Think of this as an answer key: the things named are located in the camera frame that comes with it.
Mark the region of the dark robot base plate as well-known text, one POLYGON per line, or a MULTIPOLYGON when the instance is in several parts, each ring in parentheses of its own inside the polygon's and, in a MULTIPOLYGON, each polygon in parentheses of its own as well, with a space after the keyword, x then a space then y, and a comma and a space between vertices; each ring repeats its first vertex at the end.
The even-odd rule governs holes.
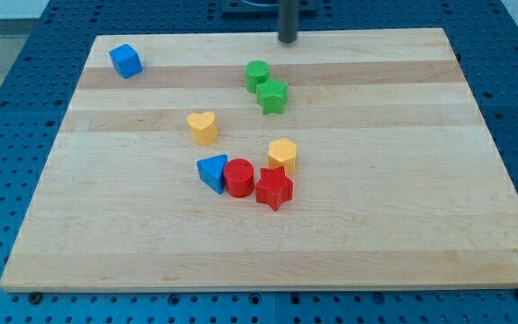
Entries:
MULTIPOLYGON (((317 11, 318 0, 299 0, 301 14, 313 14, 317 11)), ((239 14, 277 14, 279 0, 219 0, 222 15, 239 14)))

